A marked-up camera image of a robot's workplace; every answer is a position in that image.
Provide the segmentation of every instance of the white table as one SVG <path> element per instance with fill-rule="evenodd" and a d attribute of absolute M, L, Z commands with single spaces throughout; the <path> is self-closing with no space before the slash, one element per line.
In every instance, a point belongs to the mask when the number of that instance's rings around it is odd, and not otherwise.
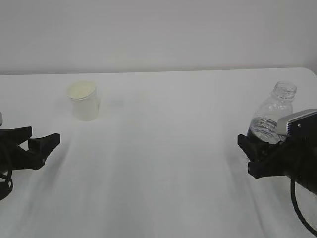
<path fill-rule="evenodd" d="M 93 80 L 100 115 L 71 115 L 67 86 Z M 61 134 L 38 171 L 15 171 L 0 202 L 1 238 L 305 238 L 289 179 L 254 179 L 245 133 L 277 81 L 298 87 L 294 111 L 317 108 L 304 68 L 0 76 L 2 128 Z M 317 199 L 297 186 L 317 222 Z"/>

